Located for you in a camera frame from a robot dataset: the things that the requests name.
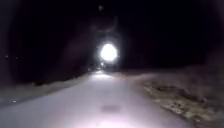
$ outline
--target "road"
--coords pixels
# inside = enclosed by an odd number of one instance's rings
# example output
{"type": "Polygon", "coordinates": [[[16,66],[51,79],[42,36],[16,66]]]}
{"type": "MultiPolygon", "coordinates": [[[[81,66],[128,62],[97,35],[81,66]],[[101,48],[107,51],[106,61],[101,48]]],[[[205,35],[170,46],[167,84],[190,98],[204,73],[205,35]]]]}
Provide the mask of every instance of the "road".
{"type": "Polygon", "coordinates": [[[194,128],[132,81],[93,74],[78,85],[0,110],[1,128],[194,128]]]}

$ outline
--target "grass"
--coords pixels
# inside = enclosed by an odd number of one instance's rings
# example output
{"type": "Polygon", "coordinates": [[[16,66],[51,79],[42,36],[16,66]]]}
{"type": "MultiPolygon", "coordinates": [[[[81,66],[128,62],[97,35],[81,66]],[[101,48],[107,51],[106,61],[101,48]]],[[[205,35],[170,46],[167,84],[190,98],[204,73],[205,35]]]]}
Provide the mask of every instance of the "grass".
{"type": "Polygon", "coordinates": [[[187,68],[144,74],[135,80],[155,103],[199,128],[224,128],[224,74],[219,70],[187,68]]]}
{"type": "Polygon", "coordinates": [[[0,108],[32,98],[48,95],[63,88],[71,87],[82,80],[83,77],[74,78],[68,81],[54,82],[43,86],[35,86],[34,83],[18,85],[14,88],[0,90],[0,108]]]}

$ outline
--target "headlight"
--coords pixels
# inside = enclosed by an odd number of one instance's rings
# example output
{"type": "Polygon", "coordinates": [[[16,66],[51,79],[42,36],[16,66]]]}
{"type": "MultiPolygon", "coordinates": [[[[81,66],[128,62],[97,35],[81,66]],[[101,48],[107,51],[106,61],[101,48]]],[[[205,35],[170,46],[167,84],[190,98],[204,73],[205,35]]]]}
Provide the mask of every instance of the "headlight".
{"type": "Polygon", "coordinates": [[[105,44],[100,52],[100,57],[108,62],[117,58],[117,49],[112,44],[105,44]]]}

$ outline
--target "roadside vegetation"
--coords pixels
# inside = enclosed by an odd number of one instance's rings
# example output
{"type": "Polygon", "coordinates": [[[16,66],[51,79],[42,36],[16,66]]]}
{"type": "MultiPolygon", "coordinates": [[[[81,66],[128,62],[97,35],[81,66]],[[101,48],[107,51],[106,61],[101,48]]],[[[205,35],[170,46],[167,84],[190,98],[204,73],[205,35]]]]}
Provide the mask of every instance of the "roadside vegetation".
{"type": "Polygon", "coordinates": [[[27,85],[17,85],[0,90],[0,108],[6,107],[11,104],[16,104],[32,98],[48,95],[52,92],[61,90],[63,88],[76,85],[82,80],[83,77],[73,78],[67,81],[54,82],[37,86],[34,83],[27,85]]]}
{"type": "Polygon", "coordinates": [[[224,74],[217,69],[186,68],[143,73],[135,80],[155,103],[199,128],[224,128],[224,74]]]}

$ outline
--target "night sky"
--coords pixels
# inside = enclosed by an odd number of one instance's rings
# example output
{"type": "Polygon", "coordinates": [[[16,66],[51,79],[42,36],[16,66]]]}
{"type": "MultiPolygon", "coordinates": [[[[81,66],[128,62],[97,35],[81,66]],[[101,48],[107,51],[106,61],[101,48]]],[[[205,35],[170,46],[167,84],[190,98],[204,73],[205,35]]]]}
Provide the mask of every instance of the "night sky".
{"type": "Polygon", "coordinates": [[[19,58],[10,59],[13,78],[54,81],[85,73],[110,28],[120,70],[203,65],[221,41],[216,9],[203,2],[24,0],[8,34],[10,56],[19,58]]]}

